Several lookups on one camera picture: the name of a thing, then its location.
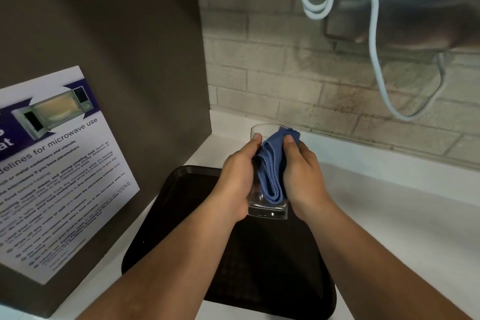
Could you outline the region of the blue cleaning cloth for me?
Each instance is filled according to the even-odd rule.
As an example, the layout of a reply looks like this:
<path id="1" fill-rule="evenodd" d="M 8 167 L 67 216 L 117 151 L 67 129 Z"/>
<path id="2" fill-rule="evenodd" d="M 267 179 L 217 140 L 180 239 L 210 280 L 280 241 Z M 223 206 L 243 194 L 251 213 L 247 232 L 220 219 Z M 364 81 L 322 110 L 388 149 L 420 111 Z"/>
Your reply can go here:
<path id="1" fill-rule="evenodd" d="M 287 160 L 283 149 L 284 137 L 290 135 L 298 145 L 301 134 L 292 128 L 280 126 L 261 144 L 255 154 L 254 162 L 257 165 L 257 178 L 261 191 L 270 204 L 281 204 L 286 199 L 283 175 Z"/>

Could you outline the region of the white and purple instruction poster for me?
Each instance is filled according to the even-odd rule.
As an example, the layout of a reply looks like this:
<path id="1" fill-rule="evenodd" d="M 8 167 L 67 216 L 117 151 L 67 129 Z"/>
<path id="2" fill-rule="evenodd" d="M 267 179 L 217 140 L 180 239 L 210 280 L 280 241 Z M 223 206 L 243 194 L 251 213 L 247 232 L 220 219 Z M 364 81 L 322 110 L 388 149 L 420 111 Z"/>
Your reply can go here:
<path id="1" fill-rule="evenodd" d="M 79 66 L 0 88 L 0 264 L 47 284 L 139 191 Z"/>

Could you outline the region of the dark brown cabinet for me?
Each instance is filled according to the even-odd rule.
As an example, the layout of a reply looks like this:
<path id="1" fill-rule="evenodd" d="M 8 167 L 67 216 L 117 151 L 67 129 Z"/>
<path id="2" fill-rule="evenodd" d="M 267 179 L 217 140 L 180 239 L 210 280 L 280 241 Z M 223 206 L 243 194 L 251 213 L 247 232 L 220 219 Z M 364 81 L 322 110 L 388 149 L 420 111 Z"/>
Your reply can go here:
<path id="1" fill-rule="evenodd" d="M 0 304 L 50 317 L 211 134 L 198 0 L 0 0 L 0 89 L 79 66 L 140 191 L 40 285 L 0 264 Z"/>

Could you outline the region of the clear drinking glass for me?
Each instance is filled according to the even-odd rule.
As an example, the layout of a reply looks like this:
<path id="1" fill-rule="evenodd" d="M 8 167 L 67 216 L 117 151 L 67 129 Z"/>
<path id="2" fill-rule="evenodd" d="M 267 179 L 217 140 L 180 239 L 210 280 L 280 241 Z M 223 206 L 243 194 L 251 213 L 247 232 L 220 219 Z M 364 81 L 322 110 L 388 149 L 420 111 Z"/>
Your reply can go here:
<path id="1" fill-rule="evenodd" d="M 252 139 L 255 134 L 260 134 L 262 141 L 276 133 L 283 125 L 275 123 L 261 123 L 250 129 L 249 137 Z M 260 179 L 258 178 L 258 162 L 253 159 L 253 183 L 248 196 L 248 215 L 258 218 L 286 220 L 288 218 L 288 203 L 283 201 L 279 204 L 272 204 L 264 194 Z"/>

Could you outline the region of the person's left hand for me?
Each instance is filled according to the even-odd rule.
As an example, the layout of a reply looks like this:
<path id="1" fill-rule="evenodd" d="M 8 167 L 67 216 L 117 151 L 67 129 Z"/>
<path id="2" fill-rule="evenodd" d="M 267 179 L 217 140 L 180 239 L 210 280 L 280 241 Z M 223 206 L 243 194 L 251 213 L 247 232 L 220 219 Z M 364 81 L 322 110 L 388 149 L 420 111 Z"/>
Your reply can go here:
<path id="1" fill-rule="evenodd" d="M 236 222 L 248 214 L 248 196 L 254 180 L 253 159 L 240 161 L 240 149 L 225 160 L 212 195 L 226 201 Z"/>

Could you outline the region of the dark brown plastic tray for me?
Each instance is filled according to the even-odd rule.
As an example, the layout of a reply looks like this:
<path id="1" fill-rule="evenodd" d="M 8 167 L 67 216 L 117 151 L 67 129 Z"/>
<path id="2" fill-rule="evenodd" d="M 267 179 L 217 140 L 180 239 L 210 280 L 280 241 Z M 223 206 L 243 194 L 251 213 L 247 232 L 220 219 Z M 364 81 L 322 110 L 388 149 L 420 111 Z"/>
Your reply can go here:
<path id="1" fill-rule="evenodd" d="M 221 170 L 173 170 L 123 257 L 125 274 L 211 193 Z M 205 300 L 293 320 L 328 320 L 337 306 L 334 281 L 305 222 L 247 216 L 228 239 Z"/>

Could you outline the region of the person's left forearm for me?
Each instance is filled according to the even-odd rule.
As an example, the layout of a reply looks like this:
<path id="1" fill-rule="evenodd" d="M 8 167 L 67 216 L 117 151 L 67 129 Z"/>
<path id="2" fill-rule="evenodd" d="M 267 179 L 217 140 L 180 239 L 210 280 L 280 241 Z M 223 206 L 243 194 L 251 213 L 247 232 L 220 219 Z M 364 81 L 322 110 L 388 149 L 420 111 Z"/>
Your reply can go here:
<path id="1" fill-rule="evenodd" d="M 246 194 L 213 193 L 76 320 L 195 320 Z"/>

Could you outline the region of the person's right forearm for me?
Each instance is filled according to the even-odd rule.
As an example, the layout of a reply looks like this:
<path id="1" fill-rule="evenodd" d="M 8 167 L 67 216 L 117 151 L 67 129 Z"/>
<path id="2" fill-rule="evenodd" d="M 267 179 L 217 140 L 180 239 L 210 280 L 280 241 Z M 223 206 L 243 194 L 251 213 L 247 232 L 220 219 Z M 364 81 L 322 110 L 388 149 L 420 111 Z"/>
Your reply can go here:
<path id="1" fill-rule="evenodd" d="M 301 211 L 355 320 L 472 320 L 334 202 Z"/>

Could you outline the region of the person's right hand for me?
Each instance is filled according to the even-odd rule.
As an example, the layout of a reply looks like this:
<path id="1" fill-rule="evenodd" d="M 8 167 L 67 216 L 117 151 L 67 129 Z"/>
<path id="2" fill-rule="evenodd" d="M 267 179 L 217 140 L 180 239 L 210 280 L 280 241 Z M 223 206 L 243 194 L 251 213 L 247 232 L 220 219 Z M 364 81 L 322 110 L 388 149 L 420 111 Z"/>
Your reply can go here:
<path id="1" fill-rule="evenodd" d="M 316 154 L 299 141 L 300 162 L 287 165 L 283 174 L 285 192 L 297 217 L 305 222 L 317 217 L 332 203 Z"/>

